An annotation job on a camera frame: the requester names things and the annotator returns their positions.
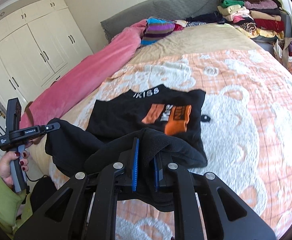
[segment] black gripper frame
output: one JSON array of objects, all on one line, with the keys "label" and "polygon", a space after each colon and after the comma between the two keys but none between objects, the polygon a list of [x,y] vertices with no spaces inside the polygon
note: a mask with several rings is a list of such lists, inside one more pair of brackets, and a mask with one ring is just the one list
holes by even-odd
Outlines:
[{"label": "black gripper frame", "polygon": [[[15,233],[14,239],[115,240],[117,199],[132,193],[127,172],[129,151],[97,174],[76,174]],[[175,239],[204,239],[198,195],[208,240],[275,240],[272,229],[215,174],[198,175],[182,165],[171,169],[171,156],[155,156],[158,190],[174,196]],[[91,201],[90,219],[87,217]]]}]

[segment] red clothing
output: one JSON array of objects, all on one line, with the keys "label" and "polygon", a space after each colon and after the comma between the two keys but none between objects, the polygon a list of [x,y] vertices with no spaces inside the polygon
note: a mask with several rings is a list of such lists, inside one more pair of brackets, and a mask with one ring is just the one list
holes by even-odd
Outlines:
[{"label": "red clothing", "polygon": [[284,22],[283,21],[274,21],[274,20],[265,20],[265,19],[254,19],[256,22],[257,28],[275,31],[280,33],[285,30]]}]

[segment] bedspread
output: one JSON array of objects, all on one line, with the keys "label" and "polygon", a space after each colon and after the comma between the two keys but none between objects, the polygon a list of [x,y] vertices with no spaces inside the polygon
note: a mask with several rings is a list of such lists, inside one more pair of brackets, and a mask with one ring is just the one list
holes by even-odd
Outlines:
[{"label": "bedspread", "polygon": [[[292,224],[292,76],[263,49],[222,50],[167,56],[128,64],[78,103],[63,119],[85,129],[95,101],[132,89],[164,84],[175,90],[207,92],[201,138],[205,168],[233,189],[280,238]],[[44,154],[46,138],[30,152],[60,187],[67,177]],[[139,200],[118,202],[116,234],[122,239],[165,239],[174,235],[173,213]]]}]

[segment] gripper handle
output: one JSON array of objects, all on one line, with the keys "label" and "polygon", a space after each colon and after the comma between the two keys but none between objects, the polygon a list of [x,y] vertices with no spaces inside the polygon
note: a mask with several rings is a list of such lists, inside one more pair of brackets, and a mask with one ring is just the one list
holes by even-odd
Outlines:
[{"label": "gripper handle", "polygon": [[18,148],[11,149],[11,151],[20,152],[21,156],[10,162],[10,172],[14,182],[14,191],[16,193],[21,192],[27,188],[26,172],[22,170],[19,161],[23,158],[22,152],[25,150],[25,145],[20,145]]}]

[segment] finger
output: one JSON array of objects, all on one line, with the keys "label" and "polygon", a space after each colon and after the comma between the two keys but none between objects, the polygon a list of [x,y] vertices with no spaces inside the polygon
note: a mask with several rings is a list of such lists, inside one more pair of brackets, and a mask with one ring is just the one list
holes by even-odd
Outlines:
[{"label": "finger", "polygon": [[28,166],[27,165],[22,166],[22,170],[23,171],[28,171]]},{"label": "finger", "polygon": [[22,156],[23,156],[23,158],[27,159],[29,157],[29,152],[23,151]]},{"label": "finger", "polygon": [[20,164],[21,166],[27,165],[27,164],[28,164],[28,160],[27,160],[27,159],[21,159],[21,160],[19,161],[19,164]]},{"label": "finger", "polygon": [[10,151],[6,152],[0,161],[6,165],[9,165],[12,160],[17,160],[20,156],[21,154],[19,152]]}]

